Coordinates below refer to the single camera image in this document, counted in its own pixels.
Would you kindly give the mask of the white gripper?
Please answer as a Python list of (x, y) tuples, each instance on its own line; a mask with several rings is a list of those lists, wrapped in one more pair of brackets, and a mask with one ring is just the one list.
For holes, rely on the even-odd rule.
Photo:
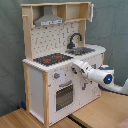
[(88, 77), (88, 73), (92, 69), (92, 67), (89, 65), (88, 62), (83, 62), (80, 60), (75, 60), (73, 62), (72, 68), (75, 68), (77, 71), (77, 74), (81, 74), (85, 78)]

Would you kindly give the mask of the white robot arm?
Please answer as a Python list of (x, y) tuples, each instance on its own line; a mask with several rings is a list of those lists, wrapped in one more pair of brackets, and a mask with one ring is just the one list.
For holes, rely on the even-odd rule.
[(102, 65), (94, 69), (88, 62), (75, 60), (73, 68), (80, 70), (81, 74), (90, 81), (98, 83), (102, 88), (118, 94), (128, 95), (128, 79), (123, 87), (114, 84), (114, 70), (110, 70), (108, 65)]

